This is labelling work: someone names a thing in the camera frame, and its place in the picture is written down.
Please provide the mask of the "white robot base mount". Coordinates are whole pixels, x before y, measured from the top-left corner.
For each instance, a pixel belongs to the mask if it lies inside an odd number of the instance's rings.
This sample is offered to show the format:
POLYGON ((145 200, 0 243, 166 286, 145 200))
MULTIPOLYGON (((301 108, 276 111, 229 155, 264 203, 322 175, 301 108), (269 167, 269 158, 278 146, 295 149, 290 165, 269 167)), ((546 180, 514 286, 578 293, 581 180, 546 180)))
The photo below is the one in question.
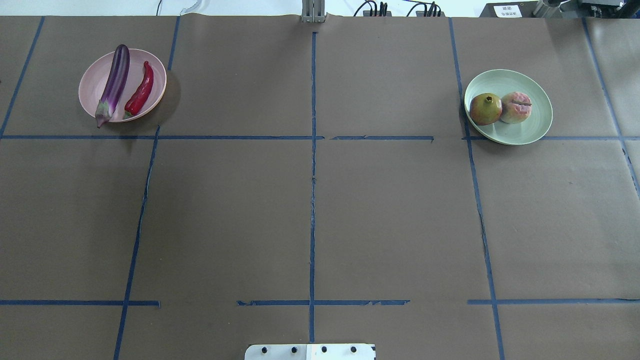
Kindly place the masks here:
POLYGON ((253 344, 245 360, 375 360, 377 351, 368 343, 253 344))

